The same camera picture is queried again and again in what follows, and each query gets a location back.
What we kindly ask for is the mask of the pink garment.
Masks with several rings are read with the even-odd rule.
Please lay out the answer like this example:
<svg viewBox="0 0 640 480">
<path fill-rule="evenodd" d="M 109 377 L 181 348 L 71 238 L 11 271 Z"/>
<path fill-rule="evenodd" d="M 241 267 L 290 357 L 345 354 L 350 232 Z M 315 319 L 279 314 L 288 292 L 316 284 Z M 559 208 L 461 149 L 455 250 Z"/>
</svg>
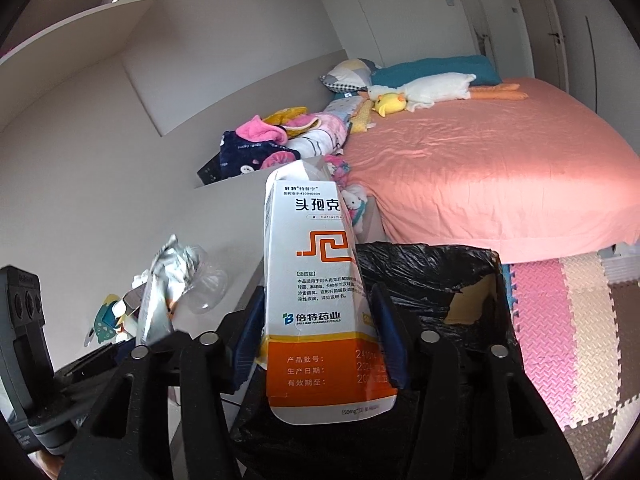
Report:
<svg viewBox="0 0 640 480">
<path fill-rule="evenodd" d="M 258 115 L 236 128 L 235 133 L 240 138 L 253 143 L 273 142 L 284 145 L 288 142 L 288 134 L 282 127 L 268 124 Z"/>
</svg>

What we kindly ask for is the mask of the white orange medicine box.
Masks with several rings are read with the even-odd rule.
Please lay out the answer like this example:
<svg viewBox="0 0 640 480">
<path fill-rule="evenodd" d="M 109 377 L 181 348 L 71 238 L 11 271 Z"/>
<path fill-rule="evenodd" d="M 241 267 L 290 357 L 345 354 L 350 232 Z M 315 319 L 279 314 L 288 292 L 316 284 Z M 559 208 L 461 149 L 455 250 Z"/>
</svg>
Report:
<svg viewBox="0 0 640 480">
<path fill-rule="evenodd" d="M 340 190 L 324 170 L 296 160 L 270 174 L 266 395 L 287 424 L 356 422 L 395 404 L 355 245 Z"/>
</svg>

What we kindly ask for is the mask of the clear plastic cup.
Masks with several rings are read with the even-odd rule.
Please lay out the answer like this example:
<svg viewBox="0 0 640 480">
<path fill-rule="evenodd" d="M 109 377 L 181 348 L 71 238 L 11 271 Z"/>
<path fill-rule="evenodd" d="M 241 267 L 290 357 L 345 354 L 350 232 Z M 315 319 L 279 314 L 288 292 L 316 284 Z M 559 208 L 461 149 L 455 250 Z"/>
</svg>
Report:
<svg viewBox="0 0 640 480">
<path fill-rule="evenodd" d="M 176 303 L 176 311 L 204 314 L 216 308 L 224 299 L 229 278 L 224 269 L 200 246 L 190 246 L 196 259 L 190 282 Z"/>
</svg>

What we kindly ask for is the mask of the black device by wall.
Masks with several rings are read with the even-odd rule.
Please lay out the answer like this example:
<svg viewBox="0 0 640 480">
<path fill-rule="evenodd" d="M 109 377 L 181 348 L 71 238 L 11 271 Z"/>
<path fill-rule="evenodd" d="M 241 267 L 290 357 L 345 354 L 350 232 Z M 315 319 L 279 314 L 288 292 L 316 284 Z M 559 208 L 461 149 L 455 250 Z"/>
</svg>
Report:
<svg viewBox="0 0 640 480">
<path fill-rule="evenodd" d="M 201 167 L 196 174 L 204 185 L 210 185 L 221 180 L 221 171 L 219 158 L 209 159 L 206 164 Z"/>
</svg>

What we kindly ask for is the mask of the white desk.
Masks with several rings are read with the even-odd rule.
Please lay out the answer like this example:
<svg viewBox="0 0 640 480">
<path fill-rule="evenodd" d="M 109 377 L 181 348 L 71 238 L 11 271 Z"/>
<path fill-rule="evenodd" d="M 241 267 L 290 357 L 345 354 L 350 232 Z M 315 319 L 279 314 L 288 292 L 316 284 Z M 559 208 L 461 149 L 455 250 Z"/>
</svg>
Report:
<svg viewBox="0 0 640 480">
<path fill-rule="evenodd" d="M 1 164 L 1 262 L 40 278 L 55 367 L 85 353 L 107 294 L 121 295 L 171 235 L 228 269 L 256 255 L 265 176 L 196 186 L 167 160 L 55 157 Z"/>
</svg>

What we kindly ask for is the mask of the navy patterned blanket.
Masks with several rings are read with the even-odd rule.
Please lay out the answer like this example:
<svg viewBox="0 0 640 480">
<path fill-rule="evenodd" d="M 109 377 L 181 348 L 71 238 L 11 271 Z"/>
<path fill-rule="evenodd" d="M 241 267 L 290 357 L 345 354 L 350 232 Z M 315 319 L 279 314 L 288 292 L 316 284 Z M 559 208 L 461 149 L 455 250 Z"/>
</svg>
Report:
<svg viewBox="0 0 640 480">
<path fill-rule="evenodd" d="M 223 179 L 288 164 L 300 159 L 300 154 L 273 140 L 249 141 L 235 131 L 226 131 L 220 141 L 219 167 Z"/>
</svg>

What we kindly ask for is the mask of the white goose plush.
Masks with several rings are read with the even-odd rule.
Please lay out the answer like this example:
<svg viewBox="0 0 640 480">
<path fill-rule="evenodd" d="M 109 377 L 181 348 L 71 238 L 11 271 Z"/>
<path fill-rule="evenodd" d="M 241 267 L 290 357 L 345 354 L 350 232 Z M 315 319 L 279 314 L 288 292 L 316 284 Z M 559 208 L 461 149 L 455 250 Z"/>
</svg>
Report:
<svg viewBox="0 0 640 480">
<path fill-rule="evenodd" d="M 406 110 L 429 108 L 440 102 L 460 100 L 521 101 L 528 98 L 519 84 L 490 84 L 473 86 L 474 74 L 444 73 L 424 76 L 400 87 L 374 84 L 367 88 L 368 98 L 377 103 L 386 96 L 394 96 L 405 103 Z"/>
</svg>

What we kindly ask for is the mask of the white pink kitty cloth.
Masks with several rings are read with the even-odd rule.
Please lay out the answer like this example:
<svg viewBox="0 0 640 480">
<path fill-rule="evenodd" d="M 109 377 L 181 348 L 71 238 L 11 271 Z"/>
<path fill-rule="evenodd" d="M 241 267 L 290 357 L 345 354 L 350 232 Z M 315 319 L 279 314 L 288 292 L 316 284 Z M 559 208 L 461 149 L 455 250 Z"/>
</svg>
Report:
<svg viewBox="0 0 640 480">
<path fill-rule="evenodd" d="M 363 103 L 363 97 L 358 94 L 338 99 L 321 112 L 300 114 L 288 119 L 283 126 L 288 134 L 288 148 L 302 159 L 321 158 L 342 193 L 356 234 L 363 232 L 368 196 L 362 185 L 350 180 L 352 168 L 344 157 L 344 147 L 352 128 L 350 120 Z"/>
</svg>

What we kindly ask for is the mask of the white wall shelf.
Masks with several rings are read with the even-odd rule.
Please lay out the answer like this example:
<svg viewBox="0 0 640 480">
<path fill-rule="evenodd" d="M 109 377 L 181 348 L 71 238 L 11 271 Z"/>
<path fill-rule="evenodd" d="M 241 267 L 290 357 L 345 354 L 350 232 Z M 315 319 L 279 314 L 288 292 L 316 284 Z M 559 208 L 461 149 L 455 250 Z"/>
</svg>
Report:
<svg viewBox="0 0 640 480">
<path fill-rule="evenodd" d="M 1 127 L 70 76 L 122 52 L 155 0 L 30 0 L 1 44 Z"/>
</svg>

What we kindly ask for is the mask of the yellow duck plush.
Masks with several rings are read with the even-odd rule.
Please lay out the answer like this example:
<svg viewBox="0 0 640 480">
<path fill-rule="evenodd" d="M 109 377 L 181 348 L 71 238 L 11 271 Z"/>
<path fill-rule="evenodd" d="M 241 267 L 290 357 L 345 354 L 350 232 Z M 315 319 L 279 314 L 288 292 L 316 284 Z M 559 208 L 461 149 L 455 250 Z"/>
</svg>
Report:
<svg viewBox="0 0 640 480">
<path fill-rule="evenodd" d="M 403 93 L 387 92 L 378 96 L 373 110 L 380 117 L 402 112 L 407 107 L 407 100 Z"/>
</svg>

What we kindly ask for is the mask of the teal pillow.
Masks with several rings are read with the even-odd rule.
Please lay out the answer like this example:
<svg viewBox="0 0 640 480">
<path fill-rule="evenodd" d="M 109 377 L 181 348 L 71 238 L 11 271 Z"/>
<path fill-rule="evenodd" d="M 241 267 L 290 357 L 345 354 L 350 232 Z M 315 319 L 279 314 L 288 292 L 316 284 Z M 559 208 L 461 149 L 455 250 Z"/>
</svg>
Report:
<svg viewBox="0 0 640 480">
<path fill-rule="evenodd" d="M 446 73 L 473 74 L 472 86 L 502 84 L 495 67 L 483 55 L 454 56 L 453 58 L 422 58 L 390 67 L 380 68 L 372 76 L 372 84 L 397 88 L 421 77 Z"/>
</svg>

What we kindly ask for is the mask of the checkered pillow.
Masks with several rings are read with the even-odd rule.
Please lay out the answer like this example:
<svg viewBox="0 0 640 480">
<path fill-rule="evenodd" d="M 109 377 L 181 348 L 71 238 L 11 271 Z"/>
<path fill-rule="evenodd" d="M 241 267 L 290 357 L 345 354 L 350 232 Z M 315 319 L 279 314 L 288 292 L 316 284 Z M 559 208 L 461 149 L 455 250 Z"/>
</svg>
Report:
<svg viewBox="0 0 640 480">
<path fill-rule="evenodd" d="M 350 58 L 319 77 L 320 82 L 333 93 L 349 93 L 367 90 L 372 75 L 378 68 L 369 60 Z"/>
</svg>

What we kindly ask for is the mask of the foam floor mat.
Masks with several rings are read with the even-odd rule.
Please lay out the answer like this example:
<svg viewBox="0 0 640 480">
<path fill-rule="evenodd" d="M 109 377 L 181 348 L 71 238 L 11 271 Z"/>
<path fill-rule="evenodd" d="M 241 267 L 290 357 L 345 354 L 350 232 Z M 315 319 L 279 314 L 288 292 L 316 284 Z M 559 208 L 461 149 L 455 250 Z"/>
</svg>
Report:
<svg viewBox="0 0 640 480">
<path fill-rule="evenodd" d="M 639 249 L 503 269 L 527 376 L 580 471 L 604 471 L 639 416 Z"/>
</svg>

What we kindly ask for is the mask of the grey snack wrapper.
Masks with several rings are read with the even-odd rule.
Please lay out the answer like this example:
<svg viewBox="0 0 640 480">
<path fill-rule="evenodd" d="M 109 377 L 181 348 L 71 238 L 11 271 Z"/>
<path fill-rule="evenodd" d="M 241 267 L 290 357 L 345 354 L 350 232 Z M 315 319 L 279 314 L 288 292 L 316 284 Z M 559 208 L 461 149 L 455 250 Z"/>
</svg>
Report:
<svg viewBox="0 0 640 480">
<path fill-rule="evenodd" d="M 200 264 L 198 252 L 171 235 L 149 267 L 138 317 L 138 346 L 152 346 L 170 335 L 174 328 L 171 308 L 194 280 Z"/>
</svg>

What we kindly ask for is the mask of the black trash bag bin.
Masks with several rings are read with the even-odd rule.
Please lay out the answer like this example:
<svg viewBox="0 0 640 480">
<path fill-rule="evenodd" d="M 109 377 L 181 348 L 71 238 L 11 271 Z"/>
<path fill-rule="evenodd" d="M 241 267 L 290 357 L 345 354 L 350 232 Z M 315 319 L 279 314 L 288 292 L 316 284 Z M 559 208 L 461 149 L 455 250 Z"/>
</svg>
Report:
<svg viewBox="0 0 640 480">
<path fill-rule="evenodd" d="M 377 242 L 361 245 L 357 258 L 369 297 L 382 283 L 395 304 L 429 321 L 471 325 L 488 292 L 506 294 L 497 256 L 485 249 Z M 272 414 L 264 383 L 264 376 L 252 381 L 231 430 L 247 478 L 390 479 L 378 478 L 375 468 L 392 410 L 358 422 L 295 427 Z"/>
</svg>

